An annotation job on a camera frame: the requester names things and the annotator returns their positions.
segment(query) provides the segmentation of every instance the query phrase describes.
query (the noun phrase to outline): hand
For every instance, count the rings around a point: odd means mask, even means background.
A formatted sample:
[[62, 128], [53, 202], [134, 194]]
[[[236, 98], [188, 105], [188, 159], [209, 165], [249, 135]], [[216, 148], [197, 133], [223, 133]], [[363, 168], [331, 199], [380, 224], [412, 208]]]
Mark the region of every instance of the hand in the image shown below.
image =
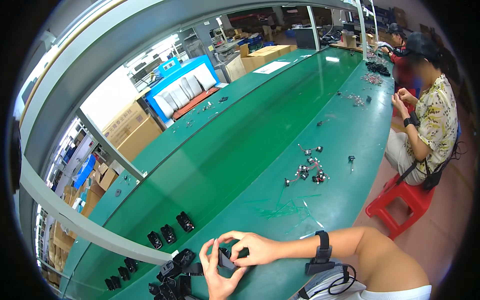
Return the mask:
[[[210, 300], [226, 300], [235, 290], [246, 267], [237, 269], [231, 278], [225, 278], [218, 273], [218, 240], [211, 239], [206, 242], [200, 250], [198, 256], [204, 269], [205, 280], [208, 285], [208, 295]], [[207, 257], [207, 251], [213, 245], [212, 254]]]
[[[239, 267], [268, 264], [280, 258], [279, 249], [281, 243], [275, 240], [269, 240], [258, 234], [251, 232], [230, 231], [222, 234], [218, 242], [230, 243], [233, 239], [240, 240], [232, 246], [232, 255], [230, 260]], [[247, 257], [238, 258], [239, 252], [243, 248], [248, 248]]]
[[400, 97], [400, 100], [416, 105], [417, 104], [417, 99], [404, 87], [399, 89], [397, 91], [398, 96]]
[[397, 93], [395, 93], [395, 95], [392, 95], [392, 104], [393, 106], [395, 106], [396, 109], [398, 109], [398, 111], [402, 115], [402, 119], [409, 117], [408, 109], [405, 106], [405, 103], [400, 100], [400, 97], [398, 97]]

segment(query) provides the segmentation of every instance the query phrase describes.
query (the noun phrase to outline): woman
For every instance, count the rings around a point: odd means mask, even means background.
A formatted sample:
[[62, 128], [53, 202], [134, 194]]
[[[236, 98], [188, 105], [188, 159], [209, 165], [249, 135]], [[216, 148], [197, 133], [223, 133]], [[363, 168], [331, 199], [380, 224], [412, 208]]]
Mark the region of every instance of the woman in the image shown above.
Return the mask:
[[[397, 54], [401, 54], [405, 50], [405, 45], [407, 44], [407, 37], [405, 36], [405, 33], [403, 33], [403, 28], [398, 25], [397, 23], [391, 23], [390, 26], [388, 27], [388, 33], [392, 35], [392, 41], [394, 43], [394, 47], [398, 51]], [[380, 50], [383, 53], [386, 53], [392, 63], [396, 64], [397, 61], [399, 61], [402, 56], [395, 54], [393, 51], [391, 51], [387, 47], [381, 47]], [[398, 68], [398, 74], [394, 78], [397, 80], [400, 80], [402, 83], [404, 82], [411, 82], [411, 74], [409, 72], [402, 72], [402, 68]], [[402, 87], [395, 81], [395, 93], [399, 91]], [[417, 92], [414, 88], [409, 88], [408, 92], [411, 93], [412, 95], [417, 95]], [[406, 104], [408, 112], [412, 112], [415, 109], [414, 105], [411, 104]], [[393, 116], [396, 116], [397, 111], [394, 109]]]
[[[398, 248], [395, 243], [378, 230], [369, 227], [353, 227], [323, 232], [328, 239], [316, 235], [301, 240], [279, 242], [269, 240], [255, 233], [230, 231], [218, 239], [206, 242], [198, 256], [202, 262], [205, 279], [208, 285], [210, 300], [226, 300], [233, 293], [246, 266], [269, 264], [277, 259], [312, 258], [317, 254], [317, 247], [330, 246], [332, 257], [329, 263], [338, 264], [338, 258], [355, 255], [359, 259], [358, 273], [362, 274], [363, 283], [352, 282], [352, 277], [342, 283], [341, 266], [317, 273], [302, 289], [290, 299], [311, 300], [427, 300], [430, 298], [432, 286], [422, 267], [408, 254]], [[231, 278], [222, 277], [218, 273], [218, 246], [239, 240], [232, 246], [230, 260], [239, 267]], [[212, 254], [207, 255], [212, 247]], [[247, 257], [238, 258], [239, 252], [248, 248]]]
[[[385, 158], [403, 174], [414, 162], [416, 168], [404, 179], [418, 185], [433, 173], [452, 153], [458, 130], [455, 97], [445, 74], [440, 70], [440, 53], [435, 43], [420, 32], [408, 38], [403, 59], [419, 77], [425, 91], [420, 99], [401, 88], [392, 103], [404, 120], [406, 133], [390, 129]], [[412, 124], [405, 103], [415, 106], [419, 126]]]

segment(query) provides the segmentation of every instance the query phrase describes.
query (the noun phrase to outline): finger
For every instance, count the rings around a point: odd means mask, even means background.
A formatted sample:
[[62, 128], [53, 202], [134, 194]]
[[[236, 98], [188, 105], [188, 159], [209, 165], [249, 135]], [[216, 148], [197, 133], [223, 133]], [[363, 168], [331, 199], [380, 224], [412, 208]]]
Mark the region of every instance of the finger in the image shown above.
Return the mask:
[[248, 248], [248, 241], [247, 239], [241, 239], [239, 240], [235, 245], [232, 246], [232, 255], [230, 256], [230, 261], [234, 261], [238, 258], [240, 251], [243, 250], [243, 248]]
[[200, 252], [198, 252], [198, 257], [200, 258], [200, 262], [202, 263], [202, 267], [204, 269], [204, 272], [208, 269], [208, 257], [207, 257], [207, 251], [210, 246], [212, 246], [214, 243], [213, 239], [209, 240], [206, 242], [202, 248], [200, 249]]
[[242, 257], [233, 262], [234, 265], [237, 267], [247, 267], [249, 265], [254, 265], [253, 261], [249, 256], [247, 257]]
[[216, 270], [218, 265], [218, 239], [215, 239], [212, 247], [212, 254], [210, 254], [210, 261], [208, 262], [208, 271]]
[[224, 233], [222, 234], [219, 238], [218, 238], [218, 243], [229, 243], [231, 242], [233, 239], [236, 239], [236, 240], [241, 240], [243, 239], [243, 237], [246, 235], [245, 232], [241, 232], [241, 231], [235, 231], [235, 230], [232, 230], [232, 231], [229, 231], [227, 233]]
[[247, 267], [242, 267], [240, 269], [237, 269], [233, 274], [232, 277], [230, 277], [229, 281], [231, 281], [235, 286], [239, 283], [240, 279], [243, 277], [243, 274], [247, 271]]

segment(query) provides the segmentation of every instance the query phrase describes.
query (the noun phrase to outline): assembly line table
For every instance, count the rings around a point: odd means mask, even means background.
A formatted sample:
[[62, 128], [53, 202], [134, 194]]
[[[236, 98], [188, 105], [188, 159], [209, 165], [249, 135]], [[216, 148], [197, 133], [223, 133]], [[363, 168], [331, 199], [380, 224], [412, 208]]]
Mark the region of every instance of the assembly line table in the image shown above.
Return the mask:
[[[178, 240], [161, 248], [169, 253], [184, 248], [198, 253], [207, 240], [233, 229], [292, 240], [351, 226], [383, 157], [393, 79], [384, 77], [381, 86], [361, 80], [367, 68], [359, 53], [328, 48], [305, 57], [311, 54], [298, 49], [284, 55], [281, 59], [292, 62], [286, 68], [249, 73], [205, 101], [216, 108], [187, 113], [134, 160], [149, 176], [134, 189], [134, 182], [121, 174], [90, 218], [147, 246], [148, 232], [170, 224]], [[371, 96], [372, 102], [355, 107], [337, 90]], [[228, 100], [219, 104], [223, 96]], [[329, 121], [316, 126], [322, 120]], [[306, 164], [297, 144], [324, 147], [312, 156], [320, 159], [328, 181], [317, 185], [309, 178], [284, 187], [284, 178], [293, 179], [298, 165]], [[349, 155], [356, 157], [354, 171]], [[117, 188], [132, 192], [119, 199], [112, 195]], [[178, 225], [180, 211], [193, 220], [193, 232], [185, 234]], [[306, 261], [257, 266], [232, 299], [289, 298], [309, 279], [303, 273]], [[77, 238], [65, 266], [74, 273], [60, 289], [85, 299], [150, 299], [148, 283], [157, 282], [159, 266], [139, 263], [121, 289], [107, 291], [103, 279], [117, 274], [121, 265], [120, 255]], [[203, 277], [192, 278], [192, 291], [208, 298]]]

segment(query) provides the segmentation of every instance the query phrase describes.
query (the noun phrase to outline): red floor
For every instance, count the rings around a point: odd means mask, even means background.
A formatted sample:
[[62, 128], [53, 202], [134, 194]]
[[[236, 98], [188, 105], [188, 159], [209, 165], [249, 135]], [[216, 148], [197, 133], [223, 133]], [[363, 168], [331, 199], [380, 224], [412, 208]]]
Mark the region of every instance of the red floor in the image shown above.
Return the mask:
[[[477, 149], [472, 130], [468, 126], [467, 112], [459, 107], [458, 116], [462, 128], [460, 140], [465, 142], [461, 145], [462, 151], [468, 152], [462, 155], [460, 160], [451, 161], [443, 171], [432, 204], [425, 215], [395, 239], [395, 244], [423, 267], [434, 289], [447, 274], [462, 241], [473, 201], [473, 166], [476, 163]], [[395, 131], [404, 129], [399, 117], [392, 119], [392, 128]], [[396, 171], [384, 158], [372, 190], [353, 226], [372, 226], [388, 235], [387, 227], [377, 217], [370, 219], [365, 214], [365, 208], [379, 194], [385, 182], [394, 175]], [[408, 217], [407, 206], [401, 200], [393, 202], [387, 209], [401, 223]], [[358, 266], [358, 260], [353, 257], [344, 261]]]

